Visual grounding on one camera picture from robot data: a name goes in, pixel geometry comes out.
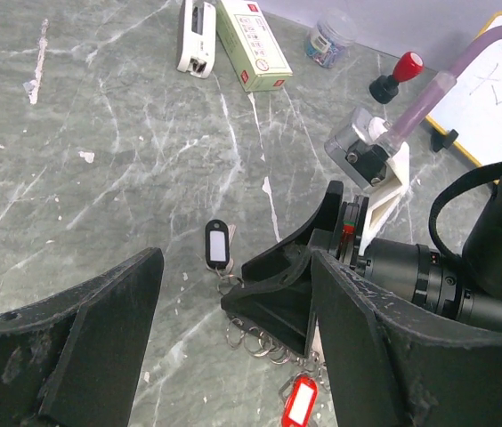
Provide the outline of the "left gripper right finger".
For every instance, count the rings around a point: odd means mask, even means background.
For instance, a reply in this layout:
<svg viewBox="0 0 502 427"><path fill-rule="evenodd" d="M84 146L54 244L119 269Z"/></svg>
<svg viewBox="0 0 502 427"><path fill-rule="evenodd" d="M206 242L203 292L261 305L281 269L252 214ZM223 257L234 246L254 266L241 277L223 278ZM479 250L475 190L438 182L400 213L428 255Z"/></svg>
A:
<svg viewBox="0 0 502 427"><path fill-rule="evenodd" d="M502 334L442 318L312 255L341 426L502 426Z"/></svg>

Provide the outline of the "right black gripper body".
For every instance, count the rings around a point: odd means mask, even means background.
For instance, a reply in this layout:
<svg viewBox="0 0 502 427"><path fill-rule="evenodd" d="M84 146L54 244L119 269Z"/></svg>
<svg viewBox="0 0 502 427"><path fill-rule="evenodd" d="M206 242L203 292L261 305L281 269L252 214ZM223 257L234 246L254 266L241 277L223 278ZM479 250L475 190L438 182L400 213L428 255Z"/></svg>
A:
<svg viewBox="0 0 502 427"><path fill-rule="evenodd" d="M308 243L309 250L327 252L339 262L357 271L363 228L368 213L369 197L355 196L343 202L338 209L330 231L315 229Z"/></svg>

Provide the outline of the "red key tag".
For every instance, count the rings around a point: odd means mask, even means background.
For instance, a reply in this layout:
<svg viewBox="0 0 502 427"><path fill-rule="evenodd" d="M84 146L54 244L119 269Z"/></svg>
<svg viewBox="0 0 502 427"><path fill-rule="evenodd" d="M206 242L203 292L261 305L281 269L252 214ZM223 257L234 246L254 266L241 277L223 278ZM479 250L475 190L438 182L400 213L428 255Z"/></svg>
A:
<svg viewBox="0 0 502 427"><path fill-rule="evenodd" d="M288 379L279 389L279 398L284 404L281 426L309 426L317 397L318 385L309 375L299 374Z"/></svg>

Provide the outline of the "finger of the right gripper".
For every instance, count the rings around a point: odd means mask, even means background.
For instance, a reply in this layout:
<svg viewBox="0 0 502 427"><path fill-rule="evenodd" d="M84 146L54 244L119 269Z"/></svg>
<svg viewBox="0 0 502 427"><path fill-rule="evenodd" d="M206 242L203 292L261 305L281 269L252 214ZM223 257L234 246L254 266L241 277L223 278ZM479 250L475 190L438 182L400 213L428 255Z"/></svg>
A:
<svg viewBox="0 0 502 427"><path fill-rule="evenodd" d="M298 258L314 230L333 231L343 202L344 184L331 181L314 214L296 231L241 267L246 283L259 282L281 273Z"/></svg>
<svg viewBox="0 0 502 427"><path fill-rule="evenodd" d="M241 319L246 330L255 326L304 358L315 323L311 264L296 262L263 281L244 281L222 297L221 307L228 316Z"/></svg>

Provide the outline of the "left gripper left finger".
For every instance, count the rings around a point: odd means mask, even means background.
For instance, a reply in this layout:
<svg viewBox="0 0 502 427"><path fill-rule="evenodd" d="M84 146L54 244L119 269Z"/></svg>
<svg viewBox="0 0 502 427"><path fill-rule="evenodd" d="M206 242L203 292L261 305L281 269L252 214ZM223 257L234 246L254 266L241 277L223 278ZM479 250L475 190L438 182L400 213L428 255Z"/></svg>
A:
<svg viewBox="0 0 502 427"><path fill-rule="evenodd" d="M127 425L163 271L147 248L0 314L0 426Z"/></svg>

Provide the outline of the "black key tag with key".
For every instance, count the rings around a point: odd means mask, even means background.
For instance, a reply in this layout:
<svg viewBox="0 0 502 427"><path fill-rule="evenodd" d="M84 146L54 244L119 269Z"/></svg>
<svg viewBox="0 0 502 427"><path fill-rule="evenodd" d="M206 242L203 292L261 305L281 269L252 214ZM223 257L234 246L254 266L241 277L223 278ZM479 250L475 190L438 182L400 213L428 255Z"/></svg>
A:
<svg viewBox="0 0 502 427"><path fill-rule="evenodd" d="M231 257L231 241L235 230L234 224L227 224L219 219L213 219L206 224L205 262L209 270L220 275L231 273L234 264Z"/></svg>

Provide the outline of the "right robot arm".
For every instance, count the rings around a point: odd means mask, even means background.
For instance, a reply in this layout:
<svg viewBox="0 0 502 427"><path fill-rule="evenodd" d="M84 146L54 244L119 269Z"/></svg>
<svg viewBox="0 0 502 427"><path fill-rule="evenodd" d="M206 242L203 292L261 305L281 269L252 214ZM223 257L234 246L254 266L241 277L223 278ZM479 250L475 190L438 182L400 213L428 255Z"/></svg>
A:
<svg viewBox="0 0 502 427"><path fill-rule="evenodd" d="M450 201L483 184L493 193L460 253L441 241L437 221ZM476 168L434 201L430 246L381 238L363 245L368 199L343 200L344 186L329 183L315 213L282 242L246 262L242 281L221 299L238 325L263 341L305 356L312 345L314 250L327 250L357 276L438 316L502 332L502 162Z"/></svg>

